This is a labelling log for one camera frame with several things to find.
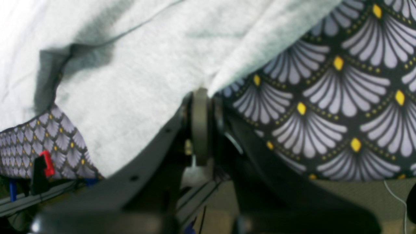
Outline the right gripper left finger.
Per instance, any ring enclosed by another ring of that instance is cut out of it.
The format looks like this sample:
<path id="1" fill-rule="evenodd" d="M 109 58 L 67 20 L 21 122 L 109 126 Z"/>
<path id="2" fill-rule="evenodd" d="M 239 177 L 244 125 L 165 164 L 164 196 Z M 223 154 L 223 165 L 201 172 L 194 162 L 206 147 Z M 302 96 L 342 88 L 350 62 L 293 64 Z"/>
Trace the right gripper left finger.
<path id="1" fill-rule="evenodd" d="M 197 165 L 207 164 L 207 89 L 183 99 L 174 116 L 130 163 L 62 203 L 37 214 L 31 234 L 180 234 L 175 212 L 182 174 L 191 166 L 184 151 L 194 139 Z"/>

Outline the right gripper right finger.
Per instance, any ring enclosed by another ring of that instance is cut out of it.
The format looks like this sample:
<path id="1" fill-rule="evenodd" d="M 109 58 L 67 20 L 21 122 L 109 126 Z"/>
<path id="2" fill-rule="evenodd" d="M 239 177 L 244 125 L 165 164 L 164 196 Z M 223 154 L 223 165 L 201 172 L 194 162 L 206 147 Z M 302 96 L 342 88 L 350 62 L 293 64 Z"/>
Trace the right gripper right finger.
<path id="1" fill-rule="evenodd" d="M 216 156 L 230 175 L 240 214 L 233 234 L 380 234 L 377 218 L 303 178 L 245 121 L 213 98 Z"/>

